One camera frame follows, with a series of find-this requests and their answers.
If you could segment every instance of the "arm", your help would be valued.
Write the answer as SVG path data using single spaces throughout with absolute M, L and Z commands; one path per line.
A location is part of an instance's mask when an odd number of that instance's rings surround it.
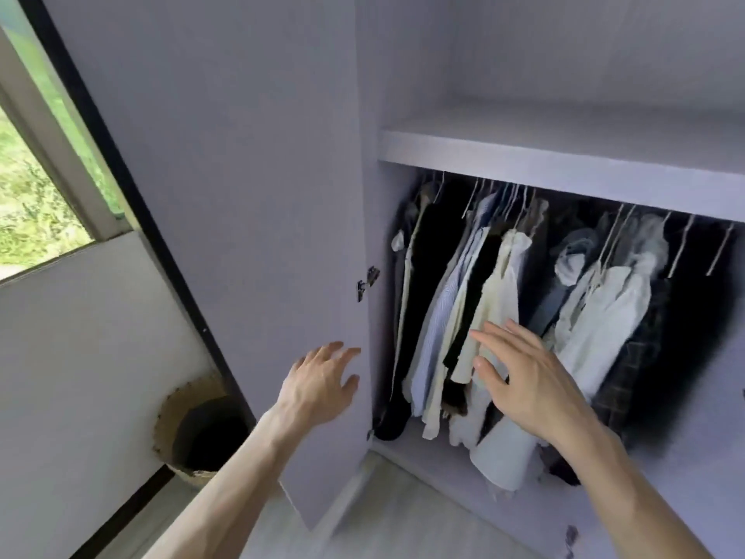
M 284 380 L 276 404 L 241 448 L 155 542 L 145 559 L 235 559 L 303 437 L 352 403 L 359 377 L 341 376 L 359 349 L 311 351 Z
M 621 557 L 711 557 L 602 425 L 573 378 L 540 338 L 509 321 L 471 335 L 509 369 L 509 384 L 474 359 L 494 404 L 526 431 L 554 445 L 572 465 Z

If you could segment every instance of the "cabinet panel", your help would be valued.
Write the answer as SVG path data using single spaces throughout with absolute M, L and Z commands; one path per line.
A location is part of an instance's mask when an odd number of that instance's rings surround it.
M 253 412 L 367 347 L 354 0 L 44 0 Z M 307 524 L 367 450 L 369 371 L 282 483 Z

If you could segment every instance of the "forearm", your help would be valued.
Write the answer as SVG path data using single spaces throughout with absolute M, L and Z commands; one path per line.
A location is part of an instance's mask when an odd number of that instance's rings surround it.
M 557 449 L 582 481 L 621 557 L 711 557 L 600 422 L 592 420 Z
M 160 537 L 146 559 L 234 559 L 284 466 L 305 435 L 302 420 L 275 406 L 241 448 Z

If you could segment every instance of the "hand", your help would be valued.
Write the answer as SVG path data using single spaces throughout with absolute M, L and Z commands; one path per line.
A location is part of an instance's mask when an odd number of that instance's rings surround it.
M 314 349 L 296 361 L 282 384 L 277 406 L 290 413 L 303 429 L 330 422 L 346 410 L 357 392 L 360 377 L 352 375 L 341 385 L 341 375 L 361 349 L 344 349 L 341 341 Z
M 470 335 L 507 366 L 509 384 L 487 359 L 473 360 L 495 406 L 526 432 L 558 447 L 578 428 L 597 422 L 573 378 L 537 335 L 511 319 L 505 328 L 487 322 Z

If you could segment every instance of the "wardrobe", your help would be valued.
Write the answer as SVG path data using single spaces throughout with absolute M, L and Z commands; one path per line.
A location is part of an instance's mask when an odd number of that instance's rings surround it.
M 420 422 L 370 435 L 391 238 L 419 169 L 745 221 L 745 0 L 43 2 L 253 413 L 310 348 L 364 349 L 282 478 L 308 526 L 372 449 L 546 557 L 575 532 L 613 556 L 581 488 L 494 499 Z M 744 324 L 738 303 L 671 441 L 633 452 L 716 557 L 745 545 Z

